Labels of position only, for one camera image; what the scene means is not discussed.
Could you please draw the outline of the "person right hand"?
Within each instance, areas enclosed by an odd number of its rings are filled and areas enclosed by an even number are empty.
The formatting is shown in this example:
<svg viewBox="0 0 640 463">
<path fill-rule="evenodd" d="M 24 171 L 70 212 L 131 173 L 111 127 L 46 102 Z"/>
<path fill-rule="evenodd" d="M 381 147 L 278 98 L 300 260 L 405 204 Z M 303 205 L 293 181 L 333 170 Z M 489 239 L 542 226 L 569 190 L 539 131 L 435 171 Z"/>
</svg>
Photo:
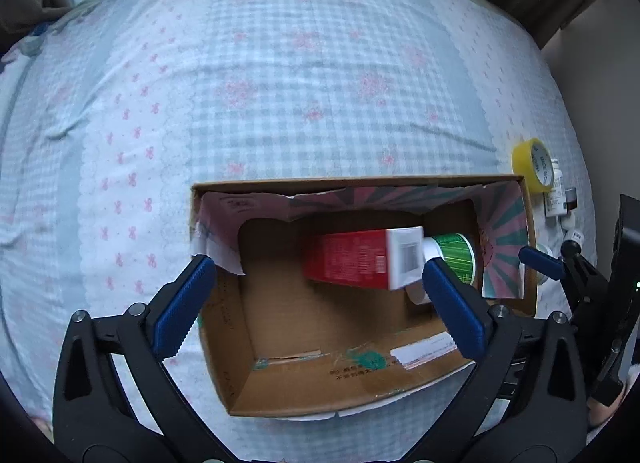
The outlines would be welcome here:
<svg viewBox="0 0 640 463">
<path fill-rule="evenodd" d="M 606 376 L 594 387 L 587 400 L 588 424 L 591 428 L 606 423 L 622 403 L 627 388 L 627 377 Z"/>
</svg>

